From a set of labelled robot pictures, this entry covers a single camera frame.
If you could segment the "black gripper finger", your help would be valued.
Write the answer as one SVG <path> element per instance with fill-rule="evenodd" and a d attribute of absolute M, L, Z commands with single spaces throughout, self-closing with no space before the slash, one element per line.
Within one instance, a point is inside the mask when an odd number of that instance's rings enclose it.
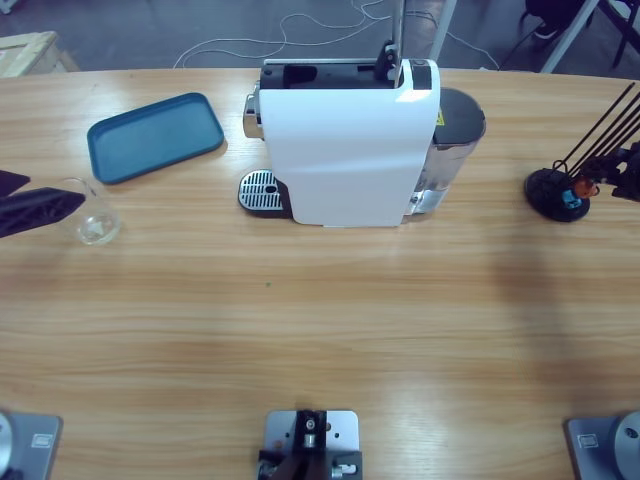
<path fill-rule="evenodd" d="M 30 182 L 30 177 L 9 171 L 0 171 L 0 197 L 8 197 Z"/>
<path fill-rule="evenodd" d="M 613 197 L 640 202 L 639 173 L 622 172 L 610 182 L 614 186 L 611 193 Z"/>
<path fill-rule="evenodd" d="M 1 199 L 1 237 L 64 220 L 85 202 L 85 195 L 52 187 L 17 193 Z"/>
<path fill-rule="evenodd" d="M 612 153 L 589 157 L 582 166 L 583 175 L 620 175 L 630 168 L 632 159 L 639 155 L 639 145 L 617 148 Z"/>

